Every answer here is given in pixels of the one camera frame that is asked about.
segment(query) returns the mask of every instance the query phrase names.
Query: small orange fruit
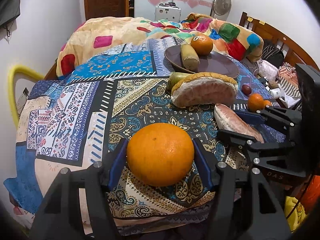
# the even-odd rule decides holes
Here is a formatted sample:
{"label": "small orange fruit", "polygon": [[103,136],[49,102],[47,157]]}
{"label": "small orange fruit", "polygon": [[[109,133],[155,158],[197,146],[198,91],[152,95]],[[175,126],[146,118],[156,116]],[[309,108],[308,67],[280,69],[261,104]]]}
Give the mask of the small orange fruit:
{"label": "small orange fruit", "polygon": [[263,101],[264,107],[266,106],[272,106],[271,102],[269,100],[264,100]]}
{"label": "small orange fruit", "polygon": [[204,34],[194,36],[191,39],[190,45],[193,47],[193,49],[196,51],[198,55],[209,55],[213,49],[212,40]]}
{"label": "small orange fruit", "polygon": [[259,94],[252,94],[248,98],[248,108],[251,112],[256,112],[264,108],[263,97]]}
{"label": "small orange fruit", "polygon": [[190,171],[194,147],[190,136],[173,124],[154,123],[135,133],[127,146],[132,173],[145,184],[166,187]]}

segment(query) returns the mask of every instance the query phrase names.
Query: blanket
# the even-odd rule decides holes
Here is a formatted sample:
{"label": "blanket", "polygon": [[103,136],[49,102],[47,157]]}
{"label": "blanket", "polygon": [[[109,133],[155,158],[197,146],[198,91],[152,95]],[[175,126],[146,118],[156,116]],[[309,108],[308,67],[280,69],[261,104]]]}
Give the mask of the blanket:
{"label": "blanket", "polygon": [[[36,213],[60,169],[87,168],[114,150],[120,138],[130,139],[137,130],[153,122],[177,125],[192,138],[200,138],[205,149],[219,161],[247,169],[238,149],[225,148],[216,139],[218,128],[212,105],[181,110],[170,103],[165,87],[173,69],[164,58],[164,51],[183,42],[170,36],[147,39],[139,46],[121,44],[92,57],[64,81],[40,81],[34,86],[17,131],[17,177],[4,182],[16,202],[16,214],[28,216],[31,224],[31,214]],[[239,67],[239,86],[250,84],[253,92],[272,101],[248,69],[226,56]],[[129,57],[135,63],[141,60],[143,73],[118,71],[123,68],[121,62]],[[104,68],[99,68],[100,60],[105,65],[114,61],[112,71],[97,73]],[[245,109],[246,99],[239,90],[233,107]],[[270,127],[257,129],[265,141],[281,140],[281,134]],[[121,235],[130,235],[199,223],[207,218],[213,197],[214,193],[203,187],[194,164],[179,183],[161,188],[144,185],[124,167],[119,184],[108,195],[108,203]],[[91,228],[84,190],[80,191],[80,203],[88,233]]]}
{"label": "blanket", "polygon": [[146,39],[173,36],[190,43],[200,33],[213,41],[213,50],[242,60],[257,61],[262,54],[263,40],[254,32],[239,25],[192,13],[182,23],[148,19],[104,17],[90,19],[80,26],[62,47],[57,60],[57,76],[63,79],[75,67],[94,55],[120,44],[141,45]]}

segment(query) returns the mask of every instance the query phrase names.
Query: brown plate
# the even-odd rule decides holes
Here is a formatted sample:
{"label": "brown plate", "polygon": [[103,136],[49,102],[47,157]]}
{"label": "brown plate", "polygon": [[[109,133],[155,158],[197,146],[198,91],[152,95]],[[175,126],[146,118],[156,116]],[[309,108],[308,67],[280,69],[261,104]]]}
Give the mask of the brown plate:
{"label": "brown plate", "polygon": [[[180,47],[181,45],[167,48],[164,52],[165,57],[170,61],[175,71],[194,74],[195,72],[183,68]],[[199,56],[199,60],[198,72],[215,72],[232,78],[239,75],[238,66],[218,52],[213,51],[208,56]]]}

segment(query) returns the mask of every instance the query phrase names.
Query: wooden headboard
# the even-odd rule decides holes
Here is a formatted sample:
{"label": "wooden headboard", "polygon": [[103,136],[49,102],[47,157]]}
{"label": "wooden headboard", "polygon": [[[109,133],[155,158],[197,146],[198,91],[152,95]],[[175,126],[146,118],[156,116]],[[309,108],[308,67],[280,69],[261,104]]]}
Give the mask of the wooden headboard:
{"label": "wooden headboard", "polygon": [[284,47],[287,46],[289,49],[285,55],[284,61],[289,63],[291,66],[295,66],[296,63],[302,63],[310,65],[316,70],[319,70],[317,64],[309,56],[309,54],[304,51],[303,48],[291,40],[287,35],[283,34],[281,31],[277,30],[271,25],[248,17],[247,13],[245,12],[242,13],[239,25],[247,29],[252,27],[252,31],[261,38],[271,40],[275,46],[280,46],[281,51],[283,51]]}

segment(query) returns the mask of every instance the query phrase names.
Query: yellow hose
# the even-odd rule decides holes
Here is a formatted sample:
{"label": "yellow hose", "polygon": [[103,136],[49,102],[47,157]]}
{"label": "yellow hose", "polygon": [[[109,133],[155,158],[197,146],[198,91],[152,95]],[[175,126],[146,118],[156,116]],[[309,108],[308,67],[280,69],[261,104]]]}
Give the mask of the yellow hose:
{"label": "yellow hose", "polygon": [[18,127],[19,115],[18,115],[17,105],[15,101],[15,93],[14,93],[15,87],[13,85],[14,75],[16,73],[23,73],[35,79],[36,81],[42,80],[44,76],[24,65],[15,65],[13,68],[10,69],[9,75],[8,75],[8,98],[9,98],[9,105],[10,105],[13,122],[15,126]]}

